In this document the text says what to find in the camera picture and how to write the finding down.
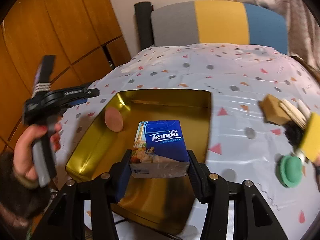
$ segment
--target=white patterned sheet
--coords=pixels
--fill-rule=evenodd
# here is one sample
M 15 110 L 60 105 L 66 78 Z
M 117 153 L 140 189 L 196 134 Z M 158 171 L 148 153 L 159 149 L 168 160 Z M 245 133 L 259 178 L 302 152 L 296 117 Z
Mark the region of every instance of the white patterned sheet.
M 206 159 L 210 171 L 238 183 L 252 180 L 289 240 L 300 239 L 318 214 L 320 193 L 311 163 L 305 165 L 305 176 L 296 188 L 284 188 L 277 180 L 276 160 L 290 154 L 292 147 L 283 127 L 264 123 L 258 106 L 258 101 L 269 93 L 294 105 L 301 99 L 311 111 L 320 113 L 319 85 L 287 55 L 257 45 L 151 47 L 90 88 L 100 89 L 100 95 L 68 109 L 61 120 L 61 149 L 56 154 L 59 188 L 68 178 L 64 167 L 71 153 L 117 92 L 156 88 L 207 90 L 213 98 Z M 199 238 L 205 214 L 206 205 L 195 201 L 186 227 L 194 230 L 186 239 Z M 117 229 L 128 230 L 128 225 L 119 224 Z M 132 234 L 122 232 L 120 239 L 134 238 Z

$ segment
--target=black bed post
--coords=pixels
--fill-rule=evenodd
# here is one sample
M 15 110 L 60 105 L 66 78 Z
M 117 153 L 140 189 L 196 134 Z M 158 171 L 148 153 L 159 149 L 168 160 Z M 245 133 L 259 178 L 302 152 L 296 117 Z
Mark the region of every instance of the black bed post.
M 140 49 L 146 49 L 154 44 L 151 12 L 153 11 L 151 2 L 138 2 L 134 5 L 136 21 L 140 40 Z

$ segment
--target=green round lid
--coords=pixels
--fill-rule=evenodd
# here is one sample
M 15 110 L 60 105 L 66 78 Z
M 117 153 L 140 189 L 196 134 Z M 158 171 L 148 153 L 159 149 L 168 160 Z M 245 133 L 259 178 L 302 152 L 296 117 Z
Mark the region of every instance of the green round lid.
M 288 187 L 297 186 L 302 178 L 302 163 L 297 156 L 285 156 L 280 163 L 280 175 Z

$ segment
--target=yellow sponge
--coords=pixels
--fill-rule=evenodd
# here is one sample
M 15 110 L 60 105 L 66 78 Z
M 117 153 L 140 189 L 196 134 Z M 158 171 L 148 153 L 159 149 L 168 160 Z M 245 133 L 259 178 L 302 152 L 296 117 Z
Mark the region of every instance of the yellow sponge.
M 279 106 L 280 100 L 273 95 L 267 94 L 260 102 L 267 121 L 283 125 L 291 120 L 287 113 Z
M 298 150 L 301 150 L 305 157 L 314 162 L 320 152 L 320 115 L 312 113 L 308 121 L 305 134 L 301 140 Z

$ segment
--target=blue tissue pack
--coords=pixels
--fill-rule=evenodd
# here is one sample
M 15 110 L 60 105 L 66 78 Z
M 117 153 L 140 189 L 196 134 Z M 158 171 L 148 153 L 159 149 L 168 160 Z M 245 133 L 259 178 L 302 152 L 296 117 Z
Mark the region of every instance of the blue tissue pack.
M 179 120 L 140 122 L 130 168 L 134 178 L 175 178 L 190 165 Z

